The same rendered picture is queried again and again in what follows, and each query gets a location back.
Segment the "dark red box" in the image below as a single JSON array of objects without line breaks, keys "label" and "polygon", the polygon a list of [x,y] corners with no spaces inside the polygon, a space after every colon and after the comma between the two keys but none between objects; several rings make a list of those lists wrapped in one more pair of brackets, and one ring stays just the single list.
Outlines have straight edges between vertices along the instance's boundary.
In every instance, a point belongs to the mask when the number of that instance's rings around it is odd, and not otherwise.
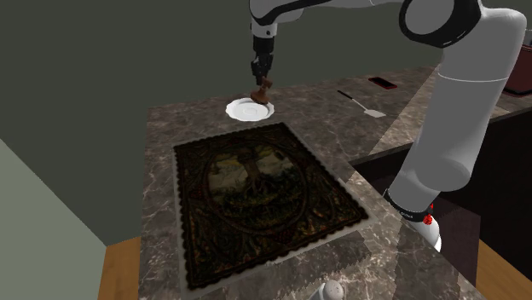
[{"label": "dark red box", "polygon": [[532,95],[532,46],[523,45],[503,92],[515,97]]}]

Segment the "dark ornate tree picture mat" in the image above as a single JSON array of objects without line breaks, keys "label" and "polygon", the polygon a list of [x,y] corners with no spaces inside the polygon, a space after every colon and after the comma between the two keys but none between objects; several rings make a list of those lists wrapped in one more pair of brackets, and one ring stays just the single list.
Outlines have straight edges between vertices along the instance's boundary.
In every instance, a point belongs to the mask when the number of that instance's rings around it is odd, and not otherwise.
[{"label": "dark ornate tree picture mat", "polygon": [[372,218],[288,124],[236,130],[172,150],[190,291],[289,257]]}]

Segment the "small brown figure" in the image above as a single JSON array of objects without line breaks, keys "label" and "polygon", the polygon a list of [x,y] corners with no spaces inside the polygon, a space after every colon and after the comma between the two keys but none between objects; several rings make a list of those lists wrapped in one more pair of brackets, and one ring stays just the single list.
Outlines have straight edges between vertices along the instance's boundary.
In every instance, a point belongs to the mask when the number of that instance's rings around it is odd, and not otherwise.
[{"label": "small brown figure", "polygon": [[269,79],[262,77],[259,89],[252,91],[250,93],[250,98],[258,104],[267,105],[269,103],[267,92],[271,88],[272,84],[273,83]]}]

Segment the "white scalloped plate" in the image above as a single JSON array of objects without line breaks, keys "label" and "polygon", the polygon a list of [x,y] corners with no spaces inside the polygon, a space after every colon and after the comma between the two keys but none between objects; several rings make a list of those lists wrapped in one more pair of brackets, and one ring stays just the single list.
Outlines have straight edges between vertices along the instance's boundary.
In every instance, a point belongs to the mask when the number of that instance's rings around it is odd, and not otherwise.
[{"label": "white scalloped plate", "polygon": [[271,103],[259,104],[251,98],[240,98],[231,101],[225,112],[241,122],[258,122],[269,118],[275,112],[275,106]]}]

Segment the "red and black phone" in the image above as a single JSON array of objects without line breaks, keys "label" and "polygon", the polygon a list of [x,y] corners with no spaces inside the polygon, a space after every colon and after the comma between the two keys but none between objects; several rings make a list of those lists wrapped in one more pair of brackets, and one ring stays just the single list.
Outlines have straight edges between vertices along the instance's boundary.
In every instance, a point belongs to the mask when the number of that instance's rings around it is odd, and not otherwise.
[{"label": "red and black phone", "polygon": [[372,77],[372,78],[369,78],[368,80],[374,84],[377,84],[383,89],[396,89],[397,88],[396,84],[393,84],[392,82],[384,78],[381,78],[381,77]]}]

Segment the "grey round-topped shaker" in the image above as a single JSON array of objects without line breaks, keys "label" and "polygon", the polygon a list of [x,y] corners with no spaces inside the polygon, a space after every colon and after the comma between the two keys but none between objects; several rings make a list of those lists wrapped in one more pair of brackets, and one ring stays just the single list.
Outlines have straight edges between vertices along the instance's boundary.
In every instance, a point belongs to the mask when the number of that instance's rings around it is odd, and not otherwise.
[{"label": "grey round-topped shaker", "polygon": [[343,300],[344,288],[336,280],[322,283],[308,300]]}]

